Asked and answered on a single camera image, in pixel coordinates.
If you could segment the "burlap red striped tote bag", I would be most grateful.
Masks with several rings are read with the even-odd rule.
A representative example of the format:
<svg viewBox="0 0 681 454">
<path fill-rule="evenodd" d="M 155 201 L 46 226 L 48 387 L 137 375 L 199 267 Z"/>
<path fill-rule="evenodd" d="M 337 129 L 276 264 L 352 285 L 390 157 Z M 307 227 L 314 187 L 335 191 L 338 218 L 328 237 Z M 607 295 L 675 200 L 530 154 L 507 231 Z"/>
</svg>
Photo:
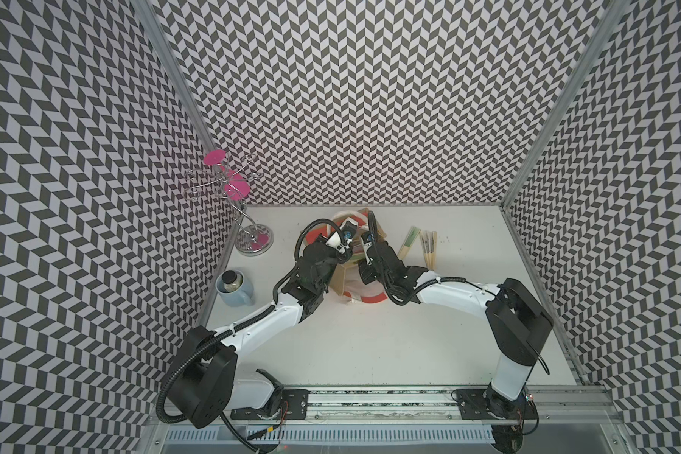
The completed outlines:
<svg viewBox="0 0 681 454">
<path fill-rule="evenodd" d="M 365 207 L 340 211 L 331 217 L 338 227 L 342 227 L 348 219 L 353 219 L 358 225 L 357 234 L 351 241 L 353 255 L 348 262 L 336 268 L 330 281 L 331 291 L 348 304 L 378 304 L 388 299 L 384 287 L 378 281 L 365 284 L 359 273 L 359 263 L 365 259 L 361 235 L 368 231 L 369 212 L 370 209 Z"/>
</svg>

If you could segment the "green tassel folding fan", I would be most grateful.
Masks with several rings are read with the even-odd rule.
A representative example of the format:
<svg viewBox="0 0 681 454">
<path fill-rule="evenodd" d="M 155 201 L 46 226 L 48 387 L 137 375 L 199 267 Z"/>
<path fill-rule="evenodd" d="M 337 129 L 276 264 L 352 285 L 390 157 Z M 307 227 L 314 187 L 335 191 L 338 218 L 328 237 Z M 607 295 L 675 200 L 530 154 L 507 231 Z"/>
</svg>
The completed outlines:
<svg viewBox="0 0 681 454">
<path fill-rule="evenodd" d="M 410 249 L 412 249 L 412 246 L 414 245 L 414 242 L 416 242 L 416 240 L 418 239 L 418 236 L 420 235 L 420 233 L 421 233 L 420 228 L 418 228 L 416 226 L 410 227 L 410 229 L 408 230 L 408 233 L 406 235 L 406 238 L 403 241 L 403 244 L 401 245 L 401 247 L 397 251 L 397 256 L 401 260 L 405 259 L 408 255 L 408 253 L 410 253 Z"/>
</svg>

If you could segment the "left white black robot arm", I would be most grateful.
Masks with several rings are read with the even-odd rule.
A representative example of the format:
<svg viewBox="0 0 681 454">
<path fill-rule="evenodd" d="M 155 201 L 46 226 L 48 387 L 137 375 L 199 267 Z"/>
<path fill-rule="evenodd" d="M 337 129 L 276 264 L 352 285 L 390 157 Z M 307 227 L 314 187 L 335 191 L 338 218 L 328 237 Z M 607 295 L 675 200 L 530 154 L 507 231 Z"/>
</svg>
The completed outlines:
<svg viewBox="0 0 681 454">
<path fill-rule="evenodd" d="M 190 329 L 161 381 L 158 419 L 165 424 L 188 421 L 202 429 L 231 410 L 276 414 L 283 385 L 264 370 L 240 374 L 238 365 L 312 315 L 328 293 L 336 267 L 351 255 L 350 240 L 344 235 L 317 238 L 274 285 L 272 302 L 226 327 Z"/>
</svg>

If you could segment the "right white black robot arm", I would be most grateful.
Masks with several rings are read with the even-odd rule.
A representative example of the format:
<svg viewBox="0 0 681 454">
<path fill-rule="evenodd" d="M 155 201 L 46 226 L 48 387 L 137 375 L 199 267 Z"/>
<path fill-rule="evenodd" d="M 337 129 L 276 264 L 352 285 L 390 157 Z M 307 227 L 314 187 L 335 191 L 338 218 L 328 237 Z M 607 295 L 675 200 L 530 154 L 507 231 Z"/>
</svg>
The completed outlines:
<svg viewBox="0 0 681 454">
<path fill-rule="evenodd" d="M 397 306 L 410 303 L 451 308 L 488 323 L 499 360 L 482 394 L 487 411 L 497 419 L 522 413 L 522 399 L 535 365 L 550 369 L 541 353 L 554 321 L 520 281 L 477 284 L 463 277 L 443 277 L 424 267 L 407 266 L 385 240 L 361 236 L 365 259 L 359 274 L 365 284 L 378 282 Z"/>
</svg>

